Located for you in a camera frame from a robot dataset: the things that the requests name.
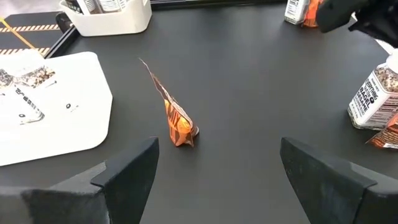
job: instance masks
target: white tray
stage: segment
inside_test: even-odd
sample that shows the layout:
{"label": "white tray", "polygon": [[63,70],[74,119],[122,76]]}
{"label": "white tray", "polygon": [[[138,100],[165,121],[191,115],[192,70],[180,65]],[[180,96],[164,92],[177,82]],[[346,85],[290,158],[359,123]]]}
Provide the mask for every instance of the white tray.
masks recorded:
{"label": "white tray", "polygon": [[92,149],[108,135],[112,94],[97,55],[83,52],[51,58],[46,65],[81,88],[71,116],[0,127],[0,166]]}

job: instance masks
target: yellow and black striped tape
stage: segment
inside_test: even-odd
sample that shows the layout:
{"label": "yellow and black striped tape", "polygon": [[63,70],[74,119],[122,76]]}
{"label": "yellow and black striped tape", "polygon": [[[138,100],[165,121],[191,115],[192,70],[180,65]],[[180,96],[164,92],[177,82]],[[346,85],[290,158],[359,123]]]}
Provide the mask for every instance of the yellow and black striped tape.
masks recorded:
{"label": "yellow and black striped tape", "polygon": [[[60,28],[56,24],[52,25],[38,25],[38,26],[19,26],[13,27],[17,32],[28,32],[28,31],[44,31],[44,30],[59,30]],[[10,32],[8,28],[0,28],[0,32]]]}
{"label": "yellow and black striped tape", "polygon": [[[0,49],[0,55],[10,55],[17,52],[21,52],[23,50],[27,49]],[[37,48],[36,50],[38,50],[42,55],[45,55],[50,50],[50,48],[49,47]]]}

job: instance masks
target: seasoning container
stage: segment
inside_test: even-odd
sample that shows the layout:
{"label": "seasoning container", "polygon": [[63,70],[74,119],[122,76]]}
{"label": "seasoning container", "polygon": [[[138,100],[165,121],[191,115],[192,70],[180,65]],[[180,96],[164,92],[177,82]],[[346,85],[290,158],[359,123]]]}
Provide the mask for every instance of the seasoning container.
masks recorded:
{"label": "seasoning container", "polygon": [[126,0],[98,0],[104,13],[120,12],[126,7]]}
{"label": "seasoning container", "polygon": [[96,5],[95,0],[65,0],[67,6],[80,14],[99,14],[101,13],[100,7]]}
{"label": "seasoning container", "polygon": [[285,10],[285,21],[295,25],[304,21],[310,0],[289,0]]}
{"label": "seasoning container", "polygon": [[355,128],[382,130],[397,112],[398,49],[395,49],[355,94],[348,114]]}

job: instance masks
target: crumpled snack wrapper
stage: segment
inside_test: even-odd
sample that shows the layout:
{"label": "crumpled snack wrapper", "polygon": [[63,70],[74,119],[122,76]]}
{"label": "crumpled snack wrapper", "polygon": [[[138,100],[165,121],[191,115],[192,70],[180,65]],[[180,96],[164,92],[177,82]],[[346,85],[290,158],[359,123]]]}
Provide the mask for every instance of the crumpled snack wrapper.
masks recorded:
{"label": "crumpled snack wrapper", "polygon": [[398,149],[398,113],[388,122],[387,127],[367,143],[378,148]]}
{"label": "crumpled snack wrapper", "polygon": [[143,60],[141,60],[141,62],[143,62],[147,67],[157,91],[159,91],[164,99],[172,142],[175,146],[189,144],[193,147],[193,138],[199,133],[199,128],[194,125],[191,118],[186,114],[182,107],[178,105],[177,100],[169,95],[157,77],[149,70],[148,65]]}
{"label": "crumpled snack wrapper", "polygon": [[310,0],[308,5],[307,13],[305,14],[303,26],[305,27],[318,27],[317,24],[317,11],[319,5],[322,4],[323,0]]}

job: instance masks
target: white container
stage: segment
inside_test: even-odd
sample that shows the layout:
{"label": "white container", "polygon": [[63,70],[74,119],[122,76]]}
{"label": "white container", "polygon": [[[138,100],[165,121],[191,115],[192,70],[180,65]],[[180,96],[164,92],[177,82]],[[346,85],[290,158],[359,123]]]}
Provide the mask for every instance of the white container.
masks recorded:
{"label": "white container", "polygon": [[398,49],[373,70],[349,103],[355,128],[382,130],[398,113]]}
{"label": "white container", "polygon": [[150,0],[129,0],[121,12],[91,15],[75,13],[65,0],[60,6],[83,37],[140,33],[147,29],[152,16]]}

